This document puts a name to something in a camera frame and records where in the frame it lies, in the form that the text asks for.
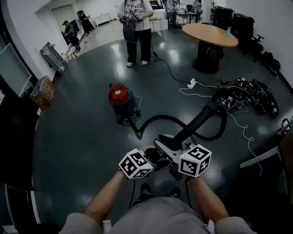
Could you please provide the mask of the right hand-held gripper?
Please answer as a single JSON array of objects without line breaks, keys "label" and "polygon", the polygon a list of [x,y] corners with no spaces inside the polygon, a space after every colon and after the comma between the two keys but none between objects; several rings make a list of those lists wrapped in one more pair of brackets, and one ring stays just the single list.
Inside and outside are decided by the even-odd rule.
[{"label": "right hand-held gripper", "polygon": [[184,141],[178,150],[169,149],[159,139],[154,139],[159,153],[170,161],[169,172],[180,181],[183,176],[199,177],[208,167],[212,152],[200,144]]}]

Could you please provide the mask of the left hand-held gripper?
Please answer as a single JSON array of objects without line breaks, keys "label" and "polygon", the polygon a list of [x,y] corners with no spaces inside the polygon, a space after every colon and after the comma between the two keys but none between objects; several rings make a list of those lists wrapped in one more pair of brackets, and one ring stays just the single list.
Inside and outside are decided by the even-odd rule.
[{"label": "left hand-held gripper", "polygon": [[133,149],[119,162],[119,169],[128,179],[140,179],[150,172],[158,171],[170,163],[156,148]]}]

